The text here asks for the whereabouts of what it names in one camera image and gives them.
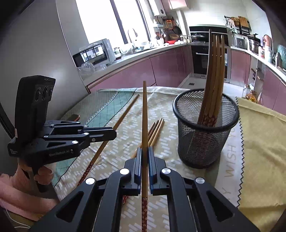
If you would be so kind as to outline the left pink sleeve forearm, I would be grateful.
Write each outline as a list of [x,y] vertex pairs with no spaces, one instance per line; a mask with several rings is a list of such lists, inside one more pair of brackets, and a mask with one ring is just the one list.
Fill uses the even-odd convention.
[[29,220],[38,221],[59,203],[33,195],[29,179],[23,173],[1,174],[1,206]]

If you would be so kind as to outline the left hand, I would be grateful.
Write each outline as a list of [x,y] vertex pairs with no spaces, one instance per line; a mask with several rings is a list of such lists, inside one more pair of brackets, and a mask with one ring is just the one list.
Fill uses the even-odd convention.
[[36,193],[45,193],[48,191],[48,186],[54,177],[56,163],[46,164],[40,167],[36,173],[33,172],[33,169],[23,159],[18,158],[18,164],[22,171],[25,174],[27,173],[31,187]]

